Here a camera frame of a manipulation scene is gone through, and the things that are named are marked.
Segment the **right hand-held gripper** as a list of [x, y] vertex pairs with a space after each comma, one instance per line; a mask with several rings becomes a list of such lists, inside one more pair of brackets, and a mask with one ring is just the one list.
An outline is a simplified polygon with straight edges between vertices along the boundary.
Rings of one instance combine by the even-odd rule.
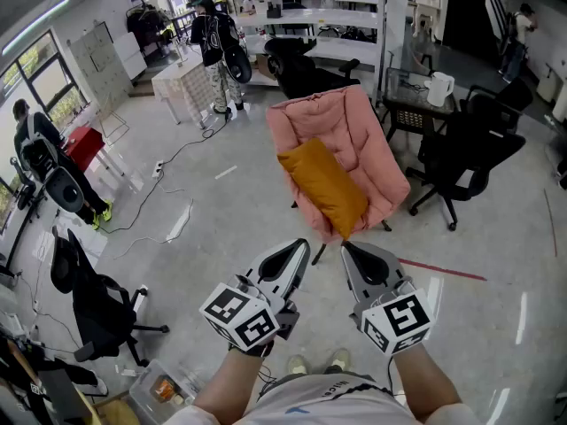
[[[420, 344], [433, 327], [433, 311], [425, 291], [417, 289], [411, 277], [403, 277], [398, 258], [356, 241], [343, 242], [340, 254], [347, 283], [359, 302], [353, 309], [357, 329], [385, 356]], [[392, 290], [369, 297], [370, 288], [396, 282]]]

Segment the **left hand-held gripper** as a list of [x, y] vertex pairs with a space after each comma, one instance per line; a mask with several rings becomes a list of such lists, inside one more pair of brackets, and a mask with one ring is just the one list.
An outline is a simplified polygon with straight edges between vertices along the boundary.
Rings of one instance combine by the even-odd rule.
[[306, 239], [279, 243], [256, 257], [236, 284], [220, 283], [199, 312], [215, 332], [247, 352], [275, 336], [289, 337], [299, 311], [289, 299], [310, 258]]

